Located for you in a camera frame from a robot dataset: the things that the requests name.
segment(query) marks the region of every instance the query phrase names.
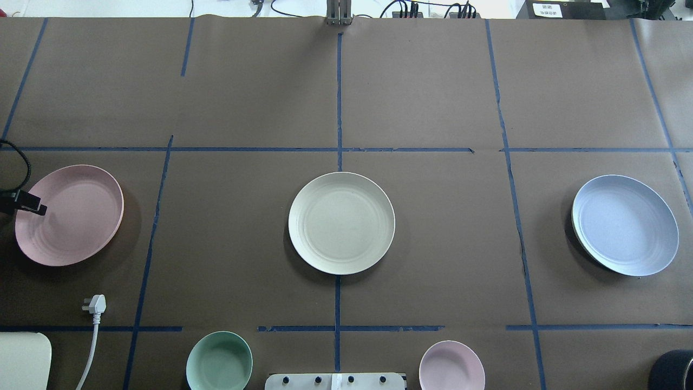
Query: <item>blue tape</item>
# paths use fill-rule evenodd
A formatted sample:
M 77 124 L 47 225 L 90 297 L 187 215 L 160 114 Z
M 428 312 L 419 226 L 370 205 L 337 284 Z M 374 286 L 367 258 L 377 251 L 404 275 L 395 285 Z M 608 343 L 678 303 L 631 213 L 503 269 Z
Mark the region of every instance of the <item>blue tape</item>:
M 48 18 L 44 18 L 44 22 L 41 25 L 41 31 L 39 31 L 39 36 L 36 37 L 36 43 L 34 43 L 34 49 L 31 52 L 31 57 L 29 57 L 29 62 L 26 64 L 26 69 L 24 70 L 24 75 L 21 77 L 21 82 L 19 83 L 19 88 L 17 88 L 17 95 L 15 95 L 15 101 L 12 103 L 12 108 L 10 109 L 10 114 L 7 117 L 7 122 L 5 123 L 5 130 L 2 132 L 2 139 L 7 139 L 7 134 L 10 131 L 10 125 L 12 124 L 12 118 L 15 117 L 15 110 L 17 109 L 17 104 L 19 104 L 19 98 L 21 97 L 21 92 L 24 90 L 24 85 L 26 84 L 26 79 L 29 76 L 29 71 L 31 70 L 31 65 L 34 63 L 36 58 L 36 53 L 39 51 L 39 45 L 43 39 L 43 34 L 46 31 L 46 25 L 48 24 Z
M 463 152 L 474 153 L 470 148 L 343 148 L 345 152 Z
M 337 34 L 337 170 L 342 171 L 342 35 Z
M 508 148 L 515 152 L 561 152 L 561 153 L 668 153 L 667 148 Z
M 131 332 L 132 326 L 99 326 L 99 332 Z M 91 332 L 93 326 L 0 326 L 0 332 Z
M 134 349 L 137 346 L 137 332 L 132 333 L 130 339 L 130 353 L 128 354 L 128 365 L 125 367 L 125 379 L 123 380 L 123 390 L 130 387 L 130 376 L 132 374 L 132 362 L 134 361 Z
M 272 147 L 195 147 L 179 146 L 171 148 L 174 152 L 336 152 L 337 148 L 272 148 Z
M 652 86 L 652 80 L 649 76 L 649 71 L 647 70 L 647 65 L 645 64 L 645 59 L 642 56 L 642 49 L 640 48 L 640 40 L 638 39 L 638 32 L 635 30 L 635 22 L 630 19 L 631 32 L 633 34 L 633 41 L 635 42 L 635 50 L 638 52 L 638 59 L 640 60 L 640 66 L 642 67 L 642 73 L 647 81 L 647 87 L 649 88 L 650 95 L 652 96 L 652 102 L 654 103 L 654 108 L 657 111 L 657 116 L 659 117 L 659 123 L 662 125 L 662 130 L 664 131 L 664 136 L 667 139 L 667 144 L 669 145 L 669 151 L 672 153 L 672 160 L 676 166 L 676 173 L 678 174 L 678 181 L 681 183 L 681 188 L 683 189 L 683 195 L 686 198 L 686 203 L 688 204 L 688 212 L 693 217 L 693 203 L 691 202 L 690 193 L 688 192 L 688 186 L 686 185 L 686 180 L 681 172 L 681 165 L 678 163 L 678 157 L 676 157 L 676 152 L 674 150 L 674 144 L 672 143 L 672 138 L 669 134 L 669 129 L 667 127 L 667 122 L 664 120 L 664 115 L 662 115 L 662 109 L 659 106 L 659 99 L 657 99 L 657 94 L 654 92 L 654 87 Z
M 166 148 L 146 147 L 146 146 L 27 146 L 21 148 L 23 151 L 36 152 L 165 152 Z
M 332 325 L 289 325 L 289 326 L 258 326 L 258 332 L 334 332 Z
M 335 276 L 335 372 L 342 369 L 341 365 L 341 331 L 342 331 L 342 277 Z
M 343 332 L 438 332 L 444 325 L 345 325 L 341 327 Z
M 444 325 L 287 325 L 258 326 L 258 332 L 438 332 Z
M 182 332 L 182 326 L 140 326 L 138 332 Z
M 128 355 L 128 365 L 125 368 L 125 379 L 123 381 L 123 390 L 127 390 L 130 385 L 130 374 L 132 372 L 132 363 L 134 361 L 134 351 L 137 347 L 137 333 L 139 324 L 142 318 L 142 307 L 144 306 L 144 294 L 147 290 L 147 280 L 149 278 L 149 270 L 152 264 L 152 249 L 154 247 L 154 238 L 159 225 L 159 212 L 161 210 L 161 195 L 164 193 L 164 183 L 166 182 L 166 174 L 168 172 L 168 162 L 171 157 L 171 146 L 173 145 L 173 136 L 168 139 L 166 147 L 166 158 L 164 159 L 164 169 L 161 173 L 161 183 L 159 184 L 159 194 L 157 195 L 157 206 L 154 211 L 154 221 L 152 222 L 152 232 L 149 236 L 149 247 L 147 250 L 147 261 L 144 264 L 144 275 L 142 276 L 142 286 L 139 290 L 139 301 L 137 303 L 137 313 L 134 319 L 134 329 L 132 331 L 132 341 L 130 343 L 130 354 Z
M 537 325 L 540 331 L 551 330 L 693 330 L 693 325 L 682 323 L 597 323 L 597 324 L 572 324 L 572 325 Z M 508 325 L 508 331 L 532 330 L 531 325 Z
M 532 334 L 534 336 L 534 352 L 536 354 L 536 365 L 539 373 L 539 383 L 541 390 L 546 390 L 546 379 L 544 376 L 544 363 L 541 356 L 541 345 L 539 344 L 539 331 L 536 327 L 536 312 L 534 311 L 534 297 L 532 295 L 532 281 L 529 279 L 529 266 L 527 264 L 527 253 L 525 251 L 525 238 L 522 231 L 522 223 L 520 222 L 520 208 L 518 207 L 518 198 L 515 190 L 515 179 L 513 177 L 512 165 L 510 160 L 510 147 L 508 145 L 507 132 L 505 130 L 505 120 L 500 109 L 500 87 L 498 86 L 498 72 L 495 66 L 495 56 L 493 54 L 493 41 L 491 39 L 491 26 L 489 20 L 486 22 L 486 39 L 489 41 L 489 57 L 491 60 L 491 71 L 493 73 L 493 87 L 495 88 L 495 102 L 498 107 L 498 120 L 503 136 L 503 146 L 505 151 L 505 163 L 508 170 L 508 179 L 510 181 L 510 193 L 513 199 L 513 210 L 515 212 L 515 224 L 518 235 L 520 236 L 520 248 L 522 251 L 522 262 L 525 270 L 525 290 L 527 291 L 527 302 L 529 303 L 529 317 L 532 320 Z
M 188 42 L 185 45 L 185 56 L 183 57 L 183 67 L 180 69 L 180 76 L 185 77 L 185 71 L 188 67 L 188 55 L 190 54 L 190 43 L 193 41 L 193 27 L 195 26 L 195 18 L 190 18 L 190 27 L 188 28 Z

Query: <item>plate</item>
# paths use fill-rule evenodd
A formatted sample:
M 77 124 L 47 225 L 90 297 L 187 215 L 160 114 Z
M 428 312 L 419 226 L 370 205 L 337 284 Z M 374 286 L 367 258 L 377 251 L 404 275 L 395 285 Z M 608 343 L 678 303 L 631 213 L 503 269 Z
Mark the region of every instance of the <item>plate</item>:
M 48 266 L 81 262 L 113 238 L 123 219 L 123 191 L 110 173 L 72 165 L 50 173 L 29 192 L 46 215 L 18 212 L 17 243 L 33 261 Z
M 572 225 L 585 250 L 630 276 L 666 268 L 678 250 L 678 226 L 659 194 L 636 179 L 605 175 L 588 181 L 572 205 Z
M 421 390 L 484 390 L 486 373 L 468 346 L 453 340 L 433 344 L 419 365 Z
M 311 266 L 335 275 L 361 272 L 380 260 L 394 237 L 394 210 L 372 180 L 351 172 L 313 179 L 289 211 L 289 235 Z

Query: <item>pink bowl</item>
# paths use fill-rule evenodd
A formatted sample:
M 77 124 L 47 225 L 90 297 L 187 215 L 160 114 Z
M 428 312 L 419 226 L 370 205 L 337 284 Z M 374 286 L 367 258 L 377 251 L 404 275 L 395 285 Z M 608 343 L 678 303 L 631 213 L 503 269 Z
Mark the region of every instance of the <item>pink bowl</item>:
M 484 390 L 486 374 L 468 346 L 447 340 L 433 344 L 419 365 L 421 390 Z

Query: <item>plate rim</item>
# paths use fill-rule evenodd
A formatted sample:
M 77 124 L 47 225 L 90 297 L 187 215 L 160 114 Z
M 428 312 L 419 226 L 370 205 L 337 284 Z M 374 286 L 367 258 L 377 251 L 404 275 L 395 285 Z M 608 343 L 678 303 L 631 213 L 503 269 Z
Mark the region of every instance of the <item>plate rim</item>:
M 477 353 L 474 352 L 474 350 L 473 350 L 471 347 L 467 346 L 466 344 L 464 344 L 464 343 L 462 343 L 462 342 L 460 342 L 460 341 L 457 341 L 457 340 L 441 340 L 441 341 L 438 341 L 437 343 L 433 344 L 432 346 L 428 347 L 428 349 L 426 349 L 426 351 L 423 353 L 423 356 L 421 356 L 421 361 L 419 362 L 419 386 L 421 386 L 422 390 L 426 390 L 426 388 L 424 387 L 423 383 L 421 382 L 421 367 L 423 366 L 423 360 L 426 358 L 426 355 L 428 355 L 428 353 L 429 353 L 433 348 L 436 348 L 438 345 L 441 345 L 441 344 L 457 344 L 457 345 L 463 347 L 463 349 L 464 349 L 465 351 L 471 352 L 471 356 L 473 356 L 473 357 L 475 358 L 475 359 L 474 359 L 474 362 L 475 362 L 475 363 L 478 363 L 478 364 L 479 364 L 479 367 L 481 368 L 481 373 L 482 373 L 482 377 L 483 377 L 483 380 L 484 380 L 483 383 L 481 384 L 481 385 L 482 385 L 481 388 L 484 389 L 484 388 L 486 387 L 486 369 L 484 369 L 484 364 L 481 362 L 481 359 L 479 358 L 479 355 L 477 355 Z
M 62 168 L 56 169 L 55 171 L 52 171 L 51 173 L 45 175 L 43 178 L 38 180 L 33 186 L 31 186 L 31 189 L 29 189 L 28 192 L 31 193 L 32 189 L 34 189 L 37 185 L 39 185 L 43 180 L 46 180 L 48 177 L 56 175 L 56 174 L 58 174 L 58 172 L 61 172 L 61 171 L 67 170 L 67 169 L 75 169 L 76 167 L 87 167 L 89 169 L 94 169 L 95 171 L 100 171 L 100 172 L 106 173 L 107 177 L 109 177 L 110 180 L 113 180 L 113 183 L 116 184 L 116 188 L 118 188 L 118 195 L 119 195 L 119 200 L 120 200 L 119 205 L 120 205 L 121 212 L 120 212 L 120 215 L 118 217 L 118 222 L 114 226 L 114 229 L 111 232 L 111 234 L 109 235 L 108 239 L 106 239 L 103 242 L 103 244 L 101 244 L 93 253 L 89 254 L 88 256 L 86 256 L 84 258 L 80 258 L 79 260 L 70 260 L 70 262 L 67 264 L 47 264 L 46 262 L 39 261 L 39 260 L 32 258 L 29 254 L 26 253 L 26 251 L 24 250 L 25 249 L 24 245 L 27 245 L 27 242 L 30 242 L 30 241 L 26 241 L 26 242 L 24 242 L 24 244 L 22 244 L 22 240 L 20 240 L 19 237 L 17 236 L 17 226 L 19 226 L 21 223 L 24 223 L 24 222 L 20 219 L 15 219 L 15 239 L 17 240 L 17 244 L 19 246 L 19 249 L 21 250 L 21 252 L 26 257 L 30 258 L 32 261 L 34 261 L 38 264 L 43 264 L 45 266 L 69 266 L 72 264 L 77 264 L 79 262 L 83 262 L 84 260 L 90 258 L 91 256 L 94 256 L 99 251 L 104 249 L 104 247 L 106 247 L 106 245 L 108 245 L 108 243 L 111 242 L 113 237 L 118 232 L 118 229 L 121 227 L 121 222 L 123 221 L 123 214 L 125 212 L 125 198 L 123 196 L 123 188 L 121 187 L 120 183 L 118 183 L 118 180 L 116 180 L 116 178 L 113 177 L 113 175 L 109 171 L 106 171 L 104 168 L 100 168 L 100 167 L 97 167 L 96 165 L 90 165 L 90 164 L 68 165 L 67 167 L 62 167 Z
M 306 259 L 306 257 L 314 257 L 314 256 L 308 256 L 307 254 L 302 253 L 302 252 L 304 252 L 303 249 L 299 249 L 299 248 L 296 247 L 295 242 L 298 240 L 298 234 L 299 234 L 299 233 L 298 233 L 298 232 L 296 231 L 296 229 L 292 226 L 292 225 L 293 225 L 293 224 L 292 224 L 292 221 L 295 221 L 295 220 L 297 219 L 297 213 L 298 213 L 298 211 L 296 211 L 296 207 L 297 207 L 297 206 L 296 206 L 296 200 L 301 196 L 301 193 L 303 193 L 303 191 L 305 190 L 305 188 L 307 188 L 307 187 L 308 187 L 309 185 L 311 185 L 313 182 L 318 181 L 318 180 L 321 180 L 321 179 L 324 180 L 325 177 L 327 177 L 327 176 L 332 176 L 332 175 L 352 175 L 352 176 L 357 176 L 357 177 L 359 177 L 359 178 L 361 178 L 361 179 L 367 180 L 368 182 L 372 183 L 373 185 L 376 186 L 376 188 L 378 188 L 378 189 L 380 190 L 380 192 L 383 194 L 383 196 L 385 196 L 385 199 L 387 200 L 387 204 L 389 205 L 389 210 L 388 210 L 388 211 L 390 211 L 390 213 L 391 213 L 391 215 L 392 215 L 392 233 L 389 235 L 389 239 L 388 239 L 388 243 L 387 243 L 387 248 L 385 249 L 385 251 L 383 252 L 383 254 L 380 255 L 380 257 L 379 257 L 373 264 L 371 264 L 371 265 L 369 265 L 369 266 L 367 266 L 367 267 L 365 267 L 365 268 L 359 268 L 358 270 L 356 270 L 356 269 L 354 269 L 354 270 L 349 270 L 349 271 L 346 271 L 346 272 L 344 272 L 344 271 L 331 271 L 331 270 L 326 269 L 326 267 L 321 266 L 320 264 L 314 264 L 315 262 L 312 262 L 312 260 Z M 390 246 L 392 246 L 392 242 L 393 242 L 393 240 L 394 240 L 394 234 L 395 234 L 395 231 L 396 231 L 396 229 L 397 229 L 397 221 L 396 221 L 396 215 L 395 215 L 395 212 L 394 212 L 394 207 L 392 206 L 392 201 L 390 200 L 389 196 L 387 195 L 387 192 L 385 192 L 385 190 L 383 190 L 383 188 L 382 188 L 380 185 L 378 185 L 378 183 L 376 183 L 376 182 L 374 182 L 373 180 L 367 178 L 366 176 L 361 175 L 361 174 L 358 174 L 358 173 L 355 173 L 355 172 L 349 172 L 349 171 L 328 172 L 328 173 L 322 174 L 322 175 L 320 175 L 320 176 L 318 176 L 318 177 L 316 177 L 316 178 L 313 178 L 311 181 L 309 181 L 308 183 L 306 183 L 306 184 L 299 190 L 298 194 L 296 194 L 296 196 L 294 197 L 294 200 L 291 202 L 291 207 L 290 207 L 290 209 L 289 209 L 289 216 L 288 216 L 287 221 L 288 221 L 289 238 L 291 239 L 291 244 L 293 245 L 294 249 L 298 252 L 299 256 L 301 256 L 301 259 L 303 259 L 303 261 L 305 261 L 306 263 L 308 263 L 308 265 L 310 265 L 311 267 L 313 267 L 313 268 L 315 268 L 315 269 L 317 269 L 317 270 L 319 270 L 319 271 L 322 271 L 322 272 L 325 272 L 325 273 L 329 273 L 329 274 L 331 274 L 331 275 L 353 275 L 354 273 L 359 273 L 359 272 L 365 271 L 365 270 L 371 268 L 372 266 L 376 265 L 376 264 L 385 256 L 385 254 L 389 251 Z
M 603 261 L 603 259 L 602 259 L 603 257 L 601 255 L 596 255 L 595 252 L 592 250 L 592 248 L 590 248 L 589 245 L 586 245 L 585 241 L 589 241 L 589 240 L 587 240 L 585 237 L 582 237 L 582 234 L 580 233 L 581 229 L 578 227 L 578 225 L 579 225 L 579 222 L 577 221 L 578 215 L 577 215 L 577 210 L 575 208 L 577 198 L 580 195 L 580 193 L 582 193 L 583 189 L 587 185 L 589 185 L 592 181 L 603 180 L 604 178 L 607 178 L 607 177 L 625 178 L 627 180 L 632 180 L 632 181 L 638 183 L 639 185 L 643 186 L 646 190 L 649 190 L 651 193 L 655 194 L 657 196 L 657 198 L 659 198 L 659 200 L 662 202 L 662 204 L 667 208 L 667 210 L 669 211 L 669 214 L 672 216 L 672 220 L 674 221 L 674 227 L 676 228 L 676 249 L 674 250 L 674 254 L 672 255 L 672 258 L 669 259 L 667 261 L 667 263 L 661 269 L 658 269 L 657 271 L 654 271 L 652 273 L 643 273 L 643 272 L 634 273 L 634 272 L 619 271 L 619 270 L 615 269 L 610 262 Z M 672 211 L 672 208 L 669 206 L 667 201 L 665 201 L 664 198 L 662 198 L 662 196 L 657 191 L 655 191 L 652 187 L 650 187 L 647 184 L 641 182 L 640 180 L 632 178 L 630 176 L 612 173 L 612 174 L 600 175 L 600 176 L 597 176 L 597 177 L 594 177 L 594 178 L 591 178 L 590 180 L 588 180 L 585 184 L 583 184 L 580 187 L 580 189 L 575 194 L 575 197 L 573 198 L 572 206 L 570 208 L 570 219 L 572 222 L 571 223 L 572 229 L 575 233 L 575 236 L 577 237 L 577 241 L 580 243 L 580 246 L 582 246 L 582 248 L 594 260 L 597 260 L 601 265 L 605 266 L 606 268 L 608 268 L 608 269 L 610 269 L 616 273 L 620 273 L 620 274 L 626 275 L 626 276 L 638 276 L 638 277 L 650 276 L 650 275 L 654 275 L 656 273 L 660 273 L 661 271 L 664 271 L 674 261 L 674 258 L 676 258 L 676 254 L 678 253 L 678 247 L 681 245 L 681 232 L 678 229 L 678 222 L 676 222 L 676 217 L 674 216 L 674 212 Z

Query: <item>green bowl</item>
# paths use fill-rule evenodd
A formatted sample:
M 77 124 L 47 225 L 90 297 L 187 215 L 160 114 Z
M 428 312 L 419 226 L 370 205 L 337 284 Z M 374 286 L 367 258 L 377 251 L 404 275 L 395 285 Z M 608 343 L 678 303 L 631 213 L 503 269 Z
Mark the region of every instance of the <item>green bowl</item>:
M 185 374 L 192 390 L 243 390 L 253 371 L 253 354 L 233 332 L 203 337 L 188 356 Z

